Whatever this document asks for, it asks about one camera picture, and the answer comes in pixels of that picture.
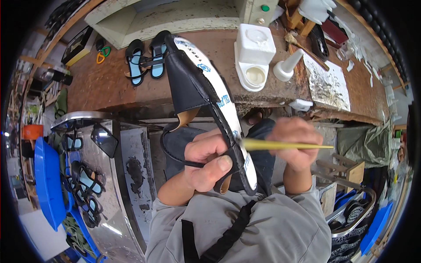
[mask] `tan lining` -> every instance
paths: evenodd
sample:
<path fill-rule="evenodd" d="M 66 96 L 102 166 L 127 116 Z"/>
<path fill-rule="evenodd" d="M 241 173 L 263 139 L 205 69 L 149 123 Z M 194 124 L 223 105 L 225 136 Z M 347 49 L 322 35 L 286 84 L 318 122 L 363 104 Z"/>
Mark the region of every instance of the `tan lining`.
<path fill-rule="evenodd" d="M 199 109 L 200 107 L 178 113 L 177 117 L 179 118 L 180 123 L 177 126 L 177 128 L 171 131 L 175 131 L 182 126 L 187 126 L 187 124 L 190 123 L 196 117 L 197 113 L 199 112 Z"/>
<path fill-rule="evenodd" d="M 224 182 L 221 185 L 221 190 L 220 193 L 221 194 L 225 194 L 228 191 L 229 188 L 229 183 L 231 182 L 231 175 L 229 175 Z"/>

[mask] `white box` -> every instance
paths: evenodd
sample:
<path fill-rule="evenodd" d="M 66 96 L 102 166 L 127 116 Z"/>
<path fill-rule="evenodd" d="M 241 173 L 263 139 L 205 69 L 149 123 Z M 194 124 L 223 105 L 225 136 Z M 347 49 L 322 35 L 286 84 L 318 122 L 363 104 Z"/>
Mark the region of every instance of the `white box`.
<path fill-rule="evenodd" d="M 276 53 L 268 27 L 240 24 L 237 34 L 238 62 L 269 65 Z"/>

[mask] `orange scissors handle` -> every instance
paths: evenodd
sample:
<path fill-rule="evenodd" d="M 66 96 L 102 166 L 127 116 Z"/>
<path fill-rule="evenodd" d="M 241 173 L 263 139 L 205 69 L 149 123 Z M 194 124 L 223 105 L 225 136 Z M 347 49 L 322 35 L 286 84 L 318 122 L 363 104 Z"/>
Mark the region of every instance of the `orange scissors handle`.
<path fill-rule="evenodd" d="M 105 56 L 101 54 L 101 52 L 98 52 L 98 55 L 96 56 L 96 63 L 97 64 L 101 64 L 102 62 L 104 62 L 105 60 Z"/>

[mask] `green button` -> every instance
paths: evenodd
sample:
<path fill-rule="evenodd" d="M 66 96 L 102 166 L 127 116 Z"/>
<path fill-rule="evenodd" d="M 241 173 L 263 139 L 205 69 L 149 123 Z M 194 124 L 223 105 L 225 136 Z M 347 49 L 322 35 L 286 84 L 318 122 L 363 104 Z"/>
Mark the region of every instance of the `green button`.
<path fill-rule="evenodd" d="M 267 5 L 262 5 L 260 8 L 263 10 L 263 12 L 269 11 L 269 6 Z"/>

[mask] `yellow awl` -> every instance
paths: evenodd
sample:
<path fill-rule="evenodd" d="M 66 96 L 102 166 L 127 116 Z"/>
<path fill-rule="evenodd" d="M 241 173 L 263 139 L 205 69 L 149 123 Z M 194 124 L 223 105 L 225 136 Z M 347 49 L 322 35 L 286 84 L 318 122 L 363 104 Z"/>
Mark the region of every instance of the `yellow awl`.
<path fill-rule="evenodd" d="M 286 143 L 282 141 L 265 141 L 251 138 L 241 140 L 247 151 L 284 150 L 284 149 L 331 149 L 333 146 L 308 143 Z"/>

